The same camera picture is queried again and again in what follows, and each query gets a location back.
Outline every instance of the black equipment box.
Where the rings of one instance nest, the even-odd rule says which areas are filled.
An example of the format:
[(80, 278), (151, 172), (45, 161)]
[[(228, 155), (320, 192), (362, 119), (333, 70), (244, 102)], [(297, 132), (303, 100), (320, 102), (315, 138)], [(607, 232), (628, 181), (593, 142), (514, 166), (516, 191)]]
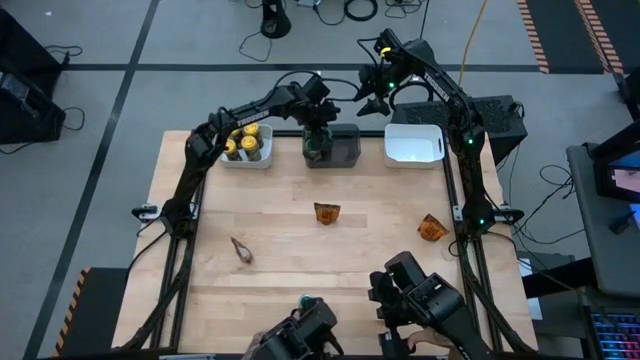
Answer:
[(62, 67), (0, 9), (0, 144), (60, 138), (66, 116), (51, 99)]

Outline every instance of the black cable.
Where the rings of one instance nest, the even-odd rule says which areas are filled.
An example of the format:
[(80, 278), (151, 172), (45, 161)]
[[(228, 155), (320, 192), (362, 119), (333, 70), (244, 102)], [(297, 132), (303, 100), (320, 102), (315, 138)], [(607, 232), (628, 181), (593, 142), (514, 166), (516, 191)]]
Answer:
[(511, 173), (509, 174), (509, 205), (511, 205), (511, 188), (512, 188), (512, 180), (513, 180), (513, 171), (516, 168), (516, 163), (518, 162), (518, 154), (520, 154), (520, 144), (518, 144), (518, 148), (516, 149), (516, 156), (513, 158), (513, 164), (511, 165)]
[(358, 46), (360, 46), (362, 48), (362, 50), (364, 50), (364, 52), (366, 52), (367, 55), (369, 55), (369, 58), (371, 58), (371, 61), (373, 61), (373, 65), (382, 66), (382, 59), (380, 60), (380, 64), (378, 64), (378, 62), (376, 61), (376, 58), (373, 56), (371, 51), (369, 51), (369, 49), (367, 49), (367, 47), (364, 46), (364, 44), (362, 44), (364, 42), (377, 41), (377, 40), (378, 40), (378, 38), (357, 39), (356, 40), (356, 44), (358, 44)]
[(60, 53), (64, 55), (69, 54), (69, 57), (80, 56), (84, 52), (84, 49), (81, 46), (77, 46), (77, 45), (72, 45), (72, 46), (49, 45), (49, 46), (45, 46), (44, 48), (47, 51), (49, 51), (49, 54), (55, 54), (55, 53)]
[(424, 16), (422, 17), (422, 26), (420, 27), (420, 39), (424, 35), (424, 25), (427, 23), (427, 11), (429, 11), (429, 4), (431, 0), (427, 0), (427, 4), (424, 6)]
[(338, 26), (338, 25), (340, 25), (340, 24), (342, 24), (344, 22), (344, 19), (347, 18), (347, 12), (345, 10), (345, 11), (342, 12), (342, 18), (340, 18), (340, 20), (338, 20), (336, 22), (333, 22), (333, 23), (330, 23), (330, 22), (325, 21), (322, 18), (322, 15), (320, 15), (320, 10), (318, 9), (318, 5), (313, 5), (313, 11), (316, 13), (316, 15), (318, 15), (318, 19), (320, 19), (320, 21), (323, 24), (328, 25), (328, 26)]
[[(72, 127), (69, 127), (69, 126), (66, 126), (66, 125), (63, 124), (62, 127), (64, 127), (65, 129), (71, 130), (71, 131), (80, 131), (80, 130), (82, 130), (82, 128), (84, 127), (86, 114), (85, 114), (84, 110), (82, 110), (81, 108), (79, 108), (77, 106), (71, 106), (71, 107), (68, 107), (68, 108), (60, 110), (58, 115), (56, 115), (56, 121), (57, 121), (57, 118), (60, 115), (62, 115), (63, 113), (65, 113), (65, 112), (67, 112), (69, 110), (78, 110), (78, 111), (80, 111), (80, 113), (82, 114), (82, 120), (80, 122), (80, 125), (78, 127), (76, 127), (76, 128), (72, 128)], [(0, 154), (12, 155), (12, 154), (15, 154), (18, 151), (28, 147), (28, 146), (31, 146), (31, 145), (36, 144), (36, 143), (41, 142), (41, 141), (32, 141), (32, 142), (24, 143), (24, 144), (18, 146), (17, 148), (15, 148), (13, 150), (9, 150), (9, 151), (5, 151), (5, 150), (0, 149)]]
[(259, 59), (257, 57), (254, 57), (254, 56), (249, 55), (249, 54), (247, 54), (247, 53), (242, 51), (242, 49), (244, 48), (244, 44), (247, 42), (247, 40), (249, 40), (252, 37), (257, 36), (257, 35), (262, 35), (262, 32), (258, 31), (258, 32), (255, 32), (255, 33), (251, 34), (251, 35), (247, 35), (242, 40), (242, 43), (240, 43), (240, 46), (238, 47), (238, 52), (240, 53), (240, 55), (248, 57), (251, 60), (255, 60), (257, 62), (266, 62), (267, 60), (269, 60), (269, 56), (271, 56), (271, 49), (273, 48), (273, 40), (270, 39), (270, 38), (266, 38), (267, 40), (269, 40), (269, 49), (267, 50), (267, 55), (264, 57), (264, 59)]
[(147, 230), (149, 228), (149, 226), (153, 225), (153, 223), (156, 222), (156, 220), (158, 220), (160, 217), (157, 217), (153, 220), (151, 220), (149, 223), (147, 223), (145, 226), (143, 226), (140, 230), (138, 230), (138, 232), (136, 233), (136, 237), (140, 236), (140, 234), (142, 234), (145, 230)]
[[(358, 91), (360, 91), (360, 88), (358, 88), (358, 85), (352, 83), (351, 81), (348, 80), (344, 80), (344, 79), (334, 79), (334, 78), (322, 78), (323, 82), (337, 82), (337, 83), (342, 83), (342, 84), (347, 84), (351, 87), (353, 87), (354, 89), (356, 89), (356, 95), (358, 94)], [(336, 98), (327, 98), (326, 100), (329, 101), (336, 101), (336, 102), (352, 102), (353, 99), (355, 98), (355, 95), (352, 98), (346, 98), (346, 99), (336, 99)]]
[(501, 164), (498, 164), (499, 166), (496, 168), (496, 172), (499, 172), (500, 170), (502, 170), (502, 168), (507, 164), (507, 162), (509, 161), (509, 157), (511, 156), (511, 153), (507, 154), (507, 157), (505, 157), (502, 161)]
[(391, 107), (391, 110), (396, 111), (396, 103), (395, 103), (395, 99), (396, 99), (396, 95), (398, 95), (398, 93), (408, 87), (411, 86), (420, 86), (423, 87), (425, 89), (427, 89), (427, 91), (429, 92), (429, 96), (427, 98), (427, 101), (433, 101), (433, 90), (431, 90), (431, 88), (429, 86), (427, 86), (424, 82), (421, 81), (407, 81), (406, 83), (398, 86), (396, 88), (396, 90), (394, 92), (391, 93), (391, 96), (389, 97), (389, 106)]
[(18, 151), (20, 151), (20, 150), (22, 150), (22, 149), (26, 148), (27, 146), (31, 146), (31, 145), (33, 145), (33, 144), (35, 144), (35, 142), (25, 143), (25, 144), (22, 144), (22, 145), (18, 146), (17, 148), (15, 148), (15, 149), (13, 149), (13, 150), (10, 150), (10, 151), (4, 151), (4, 150), (0, 149), (0, 154), (4, 154), (4, 155), (11, 155), (11, 154), (15, 154), (15, 153), (17, 153)]
[[(389, 19), (404, 19), (409, 14), (413, 14), (420, 10), (422, 3), (425, 0), (385, 0), (385, 4), (388, 6), (384, 12), (384, 16)], [(392, 15), (393, 9), (400, 9), (401, 15)]]
[(158, 235), (157, 238), (155, 238), (147, 246), (145, 246), (142, 250), (140, 250), (140, 252), (133, 258), (133, 260), (131, 260), (129, 267), (127, 268), (127, 277), (125, 278), (127, 282), (129, 281), (129, 274), (131, 273), (131, 270), (133, 269), (133, 265), (136, 263), (136, 261), (138, 261), (138, 259), (142, 256), (142, 254), (147, 252), (147, 250), (151, 249), (151, 247), (155, 245), (158, 241), (160, 241), (160, 239), (162, 239), (166, 234), (167, 234), (167, 230), (163, 231), (162, 234)]
[(356, 0), (346, 0), (344, 2), (344, 15), (346, 17), (348, 17), (349, 19), (353, 20), (353, 21), (357, 21), (357, 22), (365, 22), (365, 21), (369, 21), (371, 19), (373, 19), (374, 16), (376, 16), (376, 14), (378, 13), (378, 0), (368, 0), (371, 5), (373, 6), (373, 9), (371, 10), (371, 13), (369, 15), (366, 16), (356, 16), (353, 15), (353, 13), (351, 13), (351, 11), (349, 11), (349, 6)]
[(538, 207), (535, 208), (535, 210), (533, 210), (533, 212), (529, 215), (529, 217), (527, 217), (525, 219), (525, 221), (522, 223), (522, 225), (520, 225), (520, 228), (524, 227), (527, 225), (527, 223), (529, 222), (529, 220), (531, 220), (531, 218), (533, 218), (533, 216), (540, 211), (540, 209), (542, 209), (542, 207), (547, 203), (547, 201), (549, 201), (549, 199), (551, 199), (553, 197), (553, 195), (557, 194), (558, 191), (564, 189), (565, 187), (569, 186), (571, 179), (567, 179), (567, 181), (565, 181), (565, 183), (561, 186), (558, 186), (558, 188), (556, 188), (554, 191), (552, 191), (549, 195), (547, 195), (542, 202), (540, 203), (540, 205), (538, 205)]

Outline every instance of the yellow lid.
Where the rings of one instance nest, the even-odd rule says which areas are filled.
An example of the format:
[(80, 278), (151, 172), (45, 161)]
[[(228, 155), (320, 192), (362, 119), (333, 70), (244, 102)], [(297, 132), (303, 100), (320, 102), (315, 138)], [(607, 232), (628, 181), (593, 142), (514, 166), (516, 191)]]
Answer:
[(242, 138), (242, 148), (245, 150), (255, 150), (258, 147), (258, 141), (253, 136), (245, 136)]
[(260, 126), (258, 124), (251, 124), (244, 127), (245, 135), (256, 136), (258, 134), (258, 129)]
[(227, 147), (224, 149), (224, 153), (227, 155), (231, 155), (234, 152), (236, 152), (236, 142), (231, 139), (228, 139)]

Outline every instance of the wooden table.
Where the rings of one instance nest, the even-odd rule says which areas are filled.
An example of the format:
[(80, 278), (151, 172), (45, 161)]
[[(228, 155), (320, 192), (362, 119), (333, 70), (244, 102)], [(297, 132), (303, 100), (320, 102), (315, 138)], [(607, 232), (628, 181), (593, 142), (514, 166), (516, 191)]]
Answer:
[[(149, 202), (162, 204), (173, 194), (188, 134), (165, 133)], [(389, 169), (383, 163), (382, 138), (363, 138), (361, 145), (362, 155), (352, 169), (308, 169), (300, 138), (276, 138), (268, 170), (226, 169), (218, 163), (209, 171), (180, 352), (243, 353), (254, 333), (288, 316), (301, 294), (312, 294), (323, 297), (336, 313), (334, 333), (347, 354), (380, 354), (376, 335), (384, 327), (376, 319), (377, 304), (367, 298), (369, 273), (383, 270), (403, 250), (413, 253), (427, 275), (437, 272), (462, 291), (459, 264), (447, 252), (453, 234), (427, 242), (416, 231), (430, 213), (453, 232), (442, 167)], [(501, 203), (488, 145), (482, 167), (487, 191)], [(318, 223), (314, 202), (340, 205), (338, 221)], [(162, 230), (154, 224), (145, 231), (136, 252)], [(510, 235), (506, 225), (492, 231)], [(240, 262), (230, 236), (253, 252), (253, 264)], [(513, 245), (491, 235), (483, 242), (496, 305), (523, 340), (536, 347)], [(151, 248), (131, 272), (114, 346), (128, 340), (156, 304), (168, 243)], [(166, 316), (172, 319), (173, 310)], [(484, 317), (481, 322), (485, 328)], [(168, 344), (170, 328), (165, 329), (162, 344)], [(406, 328), (403, 334), (416, 329)], [(486, 329), (483, 336), (489, 343)], [(420, 345), (418, 352), (447, 350)]]

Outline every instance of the black container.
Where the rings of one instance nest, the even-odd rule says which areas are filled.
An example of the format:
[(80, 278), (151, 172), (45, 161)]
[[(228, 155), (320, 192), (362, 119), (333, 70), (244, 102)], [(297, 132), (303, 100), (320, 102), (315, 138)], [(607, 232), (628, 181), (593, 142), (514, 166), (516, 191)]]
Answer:
[(360, 157), (360, 129), (355, 124), (332, 124), (328, 128), (333, 136), (331, 153), (318, 161), (305, 158), (307, 167), (312, 169), (354, 167)]

